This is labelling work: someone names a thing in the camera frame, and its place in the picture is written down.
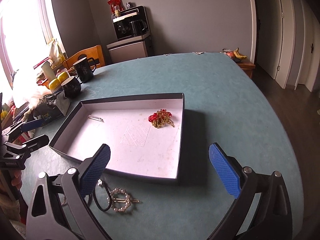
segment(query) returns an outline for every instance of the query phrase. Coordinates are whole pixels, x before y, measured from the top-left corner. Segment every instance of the yellow container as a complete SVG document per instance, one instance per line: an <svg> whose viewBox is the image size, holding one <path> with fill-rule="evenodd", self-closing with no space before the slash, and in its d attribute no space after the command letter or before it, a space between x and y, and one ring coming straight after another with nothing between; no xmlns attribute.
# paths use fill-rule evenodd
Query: yellow container
<svg viewBox="0 0 320 240"><path fill-rule="evenodd" d="M49 83L49 89L51 90L52 93L58 91L60 88L61 88L61 83L57 78L55 78Z"/></svg>
<svg viewBox="0 0 320 240"><path fill-rule="evenodd" d="M58 79L60 81L60 83L62 84L67 78L69 77L67 72L62 72L58 75Z"/></svg>

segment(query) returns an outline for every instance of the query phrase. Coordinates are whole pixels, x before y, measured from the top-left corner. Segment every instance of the teal tablecloth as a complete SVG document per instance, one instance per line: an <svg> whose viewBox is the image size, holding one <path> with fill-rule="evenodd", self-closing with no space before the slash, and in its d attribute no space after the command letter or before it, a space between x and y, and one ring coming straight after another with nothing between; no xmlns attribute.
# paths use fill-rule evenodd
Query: teal tablecloth
<svg viewBox="0 0 320 240"><path fill-rule="evenodd" d="M91 210L112 239L206 239L233 202L208 158L208 148L218 142L242 166L257 173L281 171L286 183L293 220L293 235L302 225L303 191L299 167L291 144L266 98L246 74L226 55L171 54L126 61L99 68L70 106L81 99L135 94L183 92L185 94L185 145L181 146L183 175L179 186L164 186L104 174L111 188L120 187L142 201L125 214ZM39 129L36 135L51 139L64 118ZM49 147L26 161L22 194L29 203L41 171L64 173L71 161ZM97 189L98 198L105 193ZM258 199L255 198L241 231L246 230Z"/></svg>

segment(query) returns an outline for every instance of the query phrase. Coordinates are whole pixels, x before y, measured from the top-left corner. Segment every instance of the wooden chair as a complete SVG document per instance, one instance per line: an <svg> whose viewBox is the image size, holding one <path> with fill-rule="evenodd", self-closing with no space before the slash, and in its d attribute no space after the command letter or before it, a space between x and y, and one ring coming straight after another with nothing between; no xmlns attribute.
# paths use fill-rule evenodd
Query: wooden chair
<svg viewBox="0 0 320 240"><path fill-rule="evenodd" d="M84 58L84 57L87 57L87 58L93 57L94 62L97 65L97 68L105 66L105 61L104 61L101 45L97 45L95 47L88 48L88 49L83 49L83 50L77 52L72 57L70 57L66 61L64 61L63 66L66 69L70 69L73 67L74 63L76 63L78 60L80 60L81 58ZM91 66L91 68L94 67L94 63L92 60L89 61L89 65Z"/></svg>

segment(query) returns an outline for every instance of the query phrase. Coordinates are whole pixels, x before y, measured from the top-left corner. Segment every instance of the cardboard box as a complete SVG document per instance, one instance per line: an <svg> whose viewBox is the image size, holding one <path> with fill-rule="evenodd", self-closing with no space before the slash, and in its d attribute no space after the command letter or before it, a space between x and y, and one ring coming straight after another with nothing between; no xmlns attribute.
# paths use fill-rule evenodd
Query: cardboard box
<svg viewBox="0 0 320 240"><path fill-rule="evenodd" d="M148 117L160 109L172 113L175 127L152 126ZM183 110L183 93L83 100L64 121L49 147L65 158L81 162L105 143L111 149L107 172L176 180ZM89 114L103 122L89 119Z"/></svg>

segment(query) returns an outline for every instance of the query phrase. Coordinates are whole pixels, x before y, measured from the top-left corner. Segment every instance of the window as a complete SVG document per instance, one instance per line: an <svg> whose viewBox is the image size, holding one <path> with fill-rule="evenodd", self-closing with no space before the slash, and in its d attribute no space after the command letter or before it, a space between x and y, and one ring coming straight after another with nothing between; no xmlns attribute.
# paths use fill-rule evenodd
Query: window
<svg viewBox="0 0 320 240"><path fill-rule="evenodd" d="M4 45L14 71L46 58L47 49L37 0L9 0L2 12Z"/></svg>
<svg viewBox="0 0 320 240"><path fill-rule="evenodd" d="M0 92L3 102L12 94L11 75L24 68L36 75L33 66L48 56L47 44L55 37L65 53L55 22L51 0L3 0L0 3Z"/></svg>

